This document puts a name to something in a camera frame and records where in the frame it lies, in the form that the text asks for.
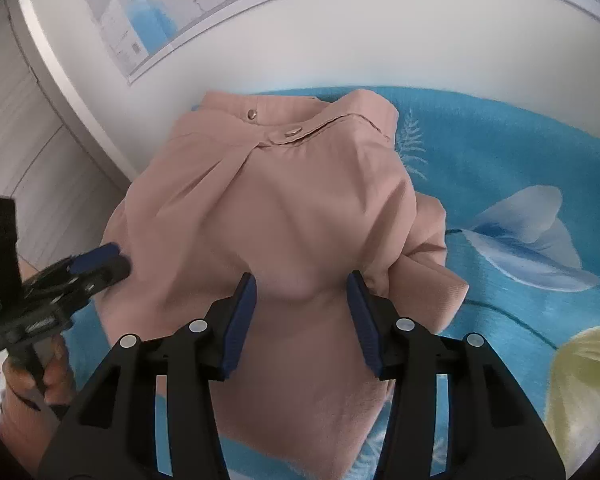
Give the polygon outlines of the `left forearm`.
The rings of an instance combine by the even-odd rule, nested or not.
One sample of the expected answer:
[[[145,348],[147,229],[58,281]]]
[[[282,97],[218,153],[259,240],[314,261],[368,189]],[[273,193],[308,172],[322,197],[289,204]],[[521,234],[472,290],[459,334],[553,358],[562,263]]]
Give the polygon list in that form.
[[[60,424],[54,408],[65,408],[71,403],[76,385],[69,382],[48,386],[46,392],[50,394],[50,403],[33,384],[9,384],[1,404],[0,438],[33,477],[38,474],[43,455]]]

